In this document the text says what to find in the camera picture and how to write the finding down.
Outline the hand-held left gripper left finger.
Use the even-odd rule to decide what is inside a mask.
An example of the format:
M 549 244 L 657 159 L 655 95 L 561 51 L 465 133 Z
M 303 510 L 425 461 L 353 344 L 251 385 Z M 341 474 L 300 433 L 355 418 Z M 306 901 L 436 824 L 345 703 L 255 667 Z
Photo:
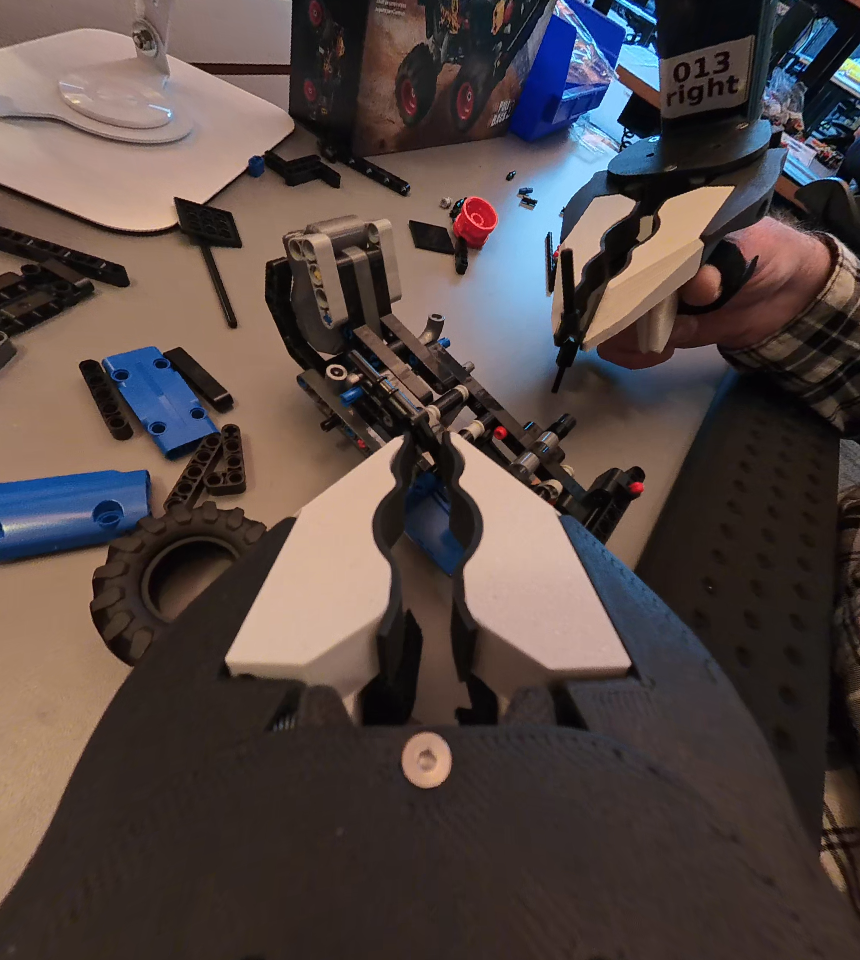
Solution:
M 301 509 L 227 651 L 231 676 L 328 686 L 359 716 L 387 659 L 379 631 L 402 609 L 392 549 L 404 500 L 397 437 Z

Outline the toy truck chassis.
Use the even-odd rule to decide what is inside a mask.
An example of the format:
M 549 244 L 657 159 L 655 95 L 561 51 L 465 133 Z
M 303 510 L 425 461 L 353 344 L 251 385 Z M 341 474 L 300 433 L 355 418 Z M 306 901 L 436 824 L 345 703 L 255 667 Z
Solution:
M 313 222 L 283 238 L 284 256 L 267 263 L 266 302 L 297 382 L 324 415 L 363 452 L 412 434 L 416 465 L 405 501 L 405 532 L 446 574 L 463 549 L 450 530 L 451 503 L 436 464 L 453 432 L 508 470 L 563 516 L 606 543 L 644 490 L 638 466 L 612 468 L 589 487 L 565 463 L 561 442 L 575 419 L 549 427 L 520 423 L 460 364 L 429 316 L 415 334 L 393 315 L 401 284 L 391 224 L 354 215 Z

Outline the blue flat panel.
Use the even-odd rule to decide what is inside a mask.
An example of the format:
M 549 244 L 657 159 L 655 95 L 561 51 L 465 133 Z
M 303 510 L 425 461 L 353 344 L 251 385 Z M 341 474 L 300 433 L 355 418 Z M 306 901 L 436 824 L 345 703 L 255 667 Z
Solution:
M 192 454 L 220 428 L 157 347 L 114 354 L 100 362 L 121 397 L 168 460 Z

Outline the black rubber tyre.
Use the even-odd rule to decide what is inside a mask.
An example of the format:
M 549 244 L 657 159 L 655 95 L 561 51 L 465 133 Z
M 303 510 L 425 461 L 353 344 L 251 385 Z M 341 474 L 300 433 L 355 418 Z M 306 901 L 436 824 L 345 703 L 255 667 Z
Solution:
M 151 582 L 179 552 L 212 546 L 235 562 L 268 531 L 240 508 L 221 510 L 213 502 L 177 506 L 161 516 L 140 519 L 113 539 L 106 561 L 92 576 L 90 615 L 107 649 L 135 666 L 173 621 L 151 598 Z

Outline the grey desk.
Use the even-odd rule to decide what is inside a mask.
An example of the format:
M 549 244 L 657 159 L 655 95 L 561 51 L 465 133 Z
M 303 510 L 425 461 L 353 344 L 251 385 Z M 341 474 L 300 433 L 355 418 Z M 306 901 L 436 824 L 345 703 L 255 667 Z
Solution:
M 289 188 L 270 174 L 242 174 L 213 205 L 234 214 L 243 247 L 216 260 L 239 327 L 225 323 L 200 253 L 180 234 L 104 232 L 0 188 L 0 225 L 120 262 L 131 284 L 100 285 L 73 310 L 17 343 L 0 373 L 0 482 L 51 475 L 146 470 L 153 509 L 181 472 L 148 436 L 109 437 L 78 373 L 82 359 L 138 347 L 186 349 L 234 398 L 242 428 L 247 492 L 222 505 L 272 526 L 360 461 L 350 444 L 319 429 L 316 407 L 295 382 L 264 299 L 265 264 L 283 234 L 343 214 L 387 218 L 397 235 L 403 297 L 395 315 L 420 331 L 430 313 L 463 362 L 521 422 L 577 419 L 564 443 L 582 483 L 611 467 L 640 466 L 643 496 L 609 549 L 634 568 L 676 474 L 725 373 L 713 349 L 683 352 L 662 366 L 627 371 L 580 354 L 559 394 L 551 393 L 556 350 L 546 293 L 544 238 L 559 235 L 559 211 L 611 152 L 568 134 L 536 143 L 505 137 L 378 159 L 412 186 L 403 198 L 342 169 L 341 186 Z M 506 174 L 516 170 L 513 181 Z M 536 207 L 520 205 L 532 187 Z M 455 255 L 413 246 L 409 221 L 449 229 L 439 200 L 477 196 L 499 224 L 469 249 L 465 275 Z M 89 603 L 103 547 L 0 564 L 0 901 L 36 849 L 100 715 L 128 669 L 104 647 Z

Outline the blue curved panel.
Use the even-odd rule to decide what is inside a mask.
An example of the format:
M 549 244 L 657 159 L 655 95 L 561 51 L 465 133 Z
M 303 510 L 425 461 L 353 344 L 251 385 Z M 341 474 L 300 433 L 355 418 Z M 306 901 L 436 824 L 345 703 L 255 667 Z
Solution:
M 150 512 L 145 470 L 0 483 L 0 563 L 107 544 Z

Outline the cluttered storage shelf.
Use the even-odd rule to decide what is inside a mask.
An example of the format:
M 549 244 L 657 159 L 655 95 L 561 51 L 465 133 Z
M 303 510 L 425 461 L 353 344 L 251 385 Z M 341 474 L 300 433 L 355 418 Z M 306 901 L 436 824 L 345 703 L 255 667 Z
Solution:
M 860 126 L 860 1 L 776 3 L 763 116 L 795 186 L 838 173 Z

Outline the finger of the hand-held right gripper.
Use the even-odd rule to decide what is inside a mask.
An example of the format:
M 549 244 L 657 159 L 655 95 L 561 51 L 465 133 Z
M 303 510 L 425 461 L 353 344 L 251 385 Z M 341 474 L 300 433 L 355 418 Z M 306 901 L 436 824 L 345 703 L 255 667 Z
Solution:
M 582 328 L 586 335 L 600 303 L 604 288 L 628 265 L 631 252 L 638 245 L 639 202 L 622 194 L 604 193 L 592 198 L 588 206 L 573 220 L 575 206 L 569 204 L 564 221 L 570 223 L 568 233 L 558 245 L 574 252 L 578 304 L 582 310 Z M 559 325 L 559 281 L 553 293 L 553 333 Z
M 607 282 L 583 339 L 584 351 L 625 330 L 696 275 L 702 234 L 733 190 L 701 186 L 663 202 L 652 235 L 631 252 L 625 269 Z

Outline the person's right forearm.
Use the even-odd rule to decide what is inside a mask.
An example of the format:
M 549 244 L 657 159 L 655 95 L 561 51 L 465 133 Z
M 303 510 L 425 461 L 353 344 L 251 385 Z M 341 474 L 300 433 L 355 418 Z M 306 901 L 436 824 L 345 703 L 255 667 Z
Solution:
M 816 299 L 776 333 L 744 348 L 720 347 L 732 366 L 767 374 L 860 443 L 860 258 L 837 238 L 816 233 L 831 271 Z

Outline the black beam frame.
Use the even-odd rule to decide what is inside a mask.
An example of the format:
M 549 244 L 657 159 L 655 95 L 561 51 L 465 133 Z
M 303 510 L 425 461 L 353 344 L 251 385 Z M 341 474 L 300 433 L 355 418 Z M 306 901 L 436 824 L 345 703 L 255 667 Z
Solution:
M 93 282 L 55 260 L 0 274 L 0 331 L 16 336 L 71 309 L 95 292 Z

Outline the black angled beam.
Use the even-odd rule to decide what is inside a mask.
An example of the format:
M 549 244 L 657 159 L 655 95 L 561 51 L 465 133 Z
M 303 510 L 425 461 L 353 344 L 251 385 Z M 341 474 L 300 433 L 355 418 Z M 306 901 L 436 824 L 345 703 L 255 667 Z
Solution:
M 163 504 L 165 512 L 194 509 L 201 498 L 233 497 L 247 489 L 244 444 L 235 424 L 204 437 Z

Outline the monster truck toy box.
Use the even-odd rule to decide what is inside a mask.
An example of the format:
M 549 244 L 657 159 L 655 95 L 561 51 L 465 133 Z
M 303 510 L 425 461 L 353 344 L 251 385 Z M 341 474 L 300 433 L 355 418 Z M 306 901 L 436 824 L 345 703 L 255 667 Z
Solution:
M 506 134 L 549 1 L 293 1 L 289 112 L 368 158 Z

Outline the black holed beam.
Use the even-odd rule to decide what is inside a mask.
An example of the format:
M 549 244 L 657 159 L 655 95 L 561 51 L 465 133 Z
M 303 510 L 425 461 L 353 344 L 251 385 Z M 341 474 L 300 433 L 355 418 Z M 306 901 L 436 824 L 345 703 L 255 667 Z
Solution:
M 124 413 L 122 398 L 103 366 L 92 359 L 77 366 L 110 436 L 116 441 L 132 439 L 133 428 Z

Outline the black L-shaped beam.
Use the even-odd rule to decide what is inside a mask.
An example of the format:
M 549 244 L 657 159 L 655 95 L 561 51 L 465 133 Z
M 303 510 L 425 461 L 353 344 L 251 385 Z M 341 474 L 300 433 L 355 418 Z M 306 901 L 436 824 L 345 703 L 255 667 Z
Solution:
M 273 150 L 266 150 L 263 161 L 266 169 L 279 175 L 286 186 L 303 186 L 312 181 L 321 181 L 332 188 L 340 188 L 340 173 L 314 153 L 298 159 L 284 159 Z

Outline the red wheel rim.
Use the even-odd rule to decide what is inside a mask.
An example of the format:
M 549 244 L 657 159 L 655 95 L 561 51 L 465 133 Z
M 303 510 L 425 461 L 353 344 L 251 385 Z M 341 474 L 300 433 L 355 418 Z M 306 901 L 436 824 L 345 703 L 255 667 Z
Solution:
M 499 224 L 493 205 L 484 198 L 467 196 L 460 215 L 453 222 L 454 234 L 463 237 L 470 249 L 481 249 Z

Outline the black rod with connector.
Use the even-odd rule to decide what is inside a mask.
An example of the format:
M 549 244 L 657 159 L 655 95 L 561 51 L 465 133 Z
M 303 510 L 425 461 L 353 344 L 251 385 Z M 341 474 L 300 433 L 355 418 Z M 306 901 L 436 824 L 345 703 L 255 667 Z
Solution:
M 556 377 L 552 386 L 554 395 L 559 392 L 567 370 L 573 366 L 585 336 L 582 328 L 583 308 L 578 304 L 577 298 L 580 280 L 577 278 L 574 252 L 569 247 L 560 246 L 559 248 L 556 280 L 559 281 L 560 316 L 555 334 L 558 353 Z

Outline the black smooth beam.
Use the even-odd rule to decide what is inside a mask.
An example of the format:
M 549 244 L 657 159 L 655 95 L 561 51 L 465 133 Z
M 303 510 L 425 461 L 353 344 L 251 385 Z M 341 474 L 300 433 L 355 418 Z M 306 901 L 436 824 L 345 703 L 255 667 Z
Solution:
M 182 347 L 163 352 L 163 357 L 200 399 L 214 411 L 225 414 L 234 409 L 234 399 L 220 381 Z

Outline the white book stand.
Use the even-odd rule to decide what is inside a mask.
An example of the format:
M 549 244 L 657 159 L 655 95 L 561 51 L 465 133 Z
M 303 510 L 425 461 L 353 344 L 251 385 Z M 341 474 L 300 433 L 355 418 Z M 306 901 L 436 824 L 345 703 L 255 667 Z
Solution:
M 168 52 L 175 2 L 132 2 L 129 32 L 0 48 L 0 186 L 125 234 L 176 223 L 293 132 L 292 118 Z

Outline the black grid plate on axle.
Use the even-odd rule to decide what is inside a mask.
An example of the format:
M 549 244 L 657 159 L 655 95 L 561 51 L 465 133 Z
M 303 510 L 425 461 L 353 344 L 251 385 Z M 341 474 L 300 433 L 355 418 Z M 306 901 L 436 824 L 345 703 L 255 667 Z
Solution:
M 173 198 L 173 204 L 181 231 L 191 238 L 201 251 L 227 325 L 235 330 L 239 322 L 212 254 L 214 246 L 227 249 L 243 247 L 233 214 L 179 197 Z

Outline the long black beam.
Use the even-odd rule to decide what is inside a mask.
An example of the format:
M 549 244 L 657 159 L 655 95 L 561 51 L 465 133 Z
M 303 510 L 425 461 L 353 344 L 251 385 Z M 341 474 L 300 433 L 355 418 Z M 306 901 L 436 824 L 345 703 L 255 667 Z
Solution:
M 370 181 L 385 186 L 395 194 L 408 197 L 411 194 L 411 185 L 405 179 L 397 174 L 393 174 L 385 168 L 352 153 L 344 145 L 319 139 L 317 145 L 323 157 L 328 162 L 337 162 L 347 168 L 365 176 Z
M 26 262 L 43 264 L 56 261 L 89 280 L 111 286 L 125 288 L 130 285 L 128 273 L 119 263 L 3 226 L 0 226 L 1 252 L 24 258 Z

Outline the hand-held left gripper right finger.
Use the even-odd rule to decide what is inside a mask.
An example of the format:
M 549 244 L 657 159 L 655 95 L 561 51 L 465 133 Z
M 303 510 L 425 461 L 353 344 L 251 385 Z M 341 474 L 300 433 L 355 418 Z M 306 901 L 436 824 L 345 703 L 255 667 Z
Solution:
M 562 517 L 459 435 L 445 437 L 453 574 L 451 640 L 474 712 L 520 689 L 622 679 L 630 656 Z

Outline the blue storage bin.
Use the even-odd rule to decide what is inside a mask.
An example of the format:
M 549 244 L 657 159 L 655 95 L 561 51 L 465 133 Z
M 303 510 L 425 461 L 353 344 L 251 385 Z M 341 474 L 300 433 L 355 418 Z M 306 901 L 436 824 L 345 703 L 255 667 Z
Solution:
M 584 91 L 566 88 L 575 38 L 575 29 L 553 13 L 511 117 L 509 130 L 518 138 L 534 141 L 547 137 L 603 102 L 611 84 L 605 89 Z

